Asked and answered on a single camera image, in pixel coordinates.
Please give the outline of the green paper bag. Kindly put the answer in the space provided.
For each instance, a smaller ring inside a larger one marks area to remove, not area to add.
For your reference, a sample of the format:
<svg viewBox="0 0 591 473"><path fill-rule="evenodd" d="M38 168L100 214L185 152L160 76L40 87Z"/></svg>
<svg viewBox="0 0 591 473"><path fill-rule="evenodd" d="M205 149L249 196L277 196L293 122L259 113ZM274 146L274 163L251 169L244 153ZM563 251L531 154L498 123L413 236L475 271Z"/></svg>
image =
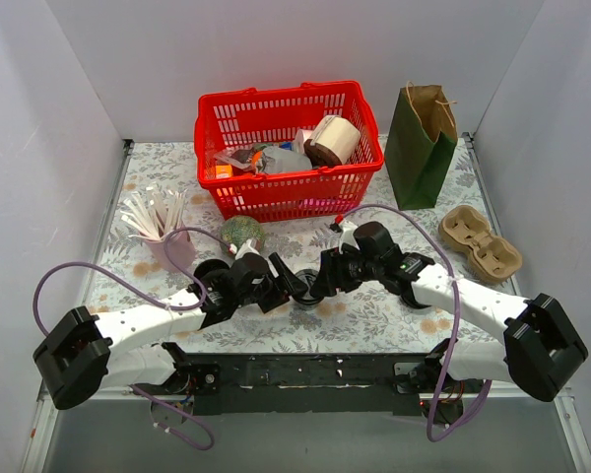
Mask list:
<svg viewBox="0 0 591 473"><path fill-rule="evenodd" d="M399 209L436 205L458 142L453 104L440 85L401 89L384 152Z"/></svg>

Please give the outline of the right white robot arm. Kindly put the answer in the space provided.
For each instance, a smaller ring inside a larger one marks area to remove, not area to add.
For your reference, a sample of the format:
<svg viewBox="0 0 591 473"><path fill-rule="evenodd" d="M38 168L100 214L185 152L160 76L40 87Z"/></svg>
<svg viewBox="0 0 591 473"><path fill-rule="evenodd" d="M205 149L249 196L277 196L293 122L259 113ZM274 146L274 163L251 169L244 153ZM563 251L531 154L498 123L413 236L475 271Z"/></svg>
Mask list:
<svg viewBox="0 0 591 473"><path fill-rule="evenodd" d="M559 301L499 293L465 278L455 279L431 258L404 252L378 222L338 227L338 246L320 255L320 270L309 293L315 299L350 292L370 281L414 308L436 307L492 336L490 342L446 342L426 357L427 383L448 391L460 380L510 382L531 397L549 402L588 357L588 350Z"/></svg>

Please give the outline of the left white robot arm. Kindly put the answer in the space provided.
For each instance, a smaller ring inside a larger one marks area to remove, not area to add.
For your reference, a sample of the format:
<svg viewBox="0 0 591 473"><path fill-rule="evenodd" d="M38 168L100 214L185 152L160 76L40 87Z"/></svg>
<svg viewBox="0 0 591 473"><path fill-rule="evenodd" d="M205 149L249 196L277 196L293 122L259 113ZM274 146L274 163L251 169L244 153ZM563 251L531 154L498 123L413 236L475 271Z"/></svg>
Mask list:
<svg viewBox="0 0 591 473"><path fill-rule="evenodd" d="M273 253L243 254L232 264L200 263L186 289L161 302L102 315L79 306L68 311L33 353L55 407L67 410L90 399L109 376L109 361L174 333L200 330L256 304L268 312L308 287Z"/></svg>

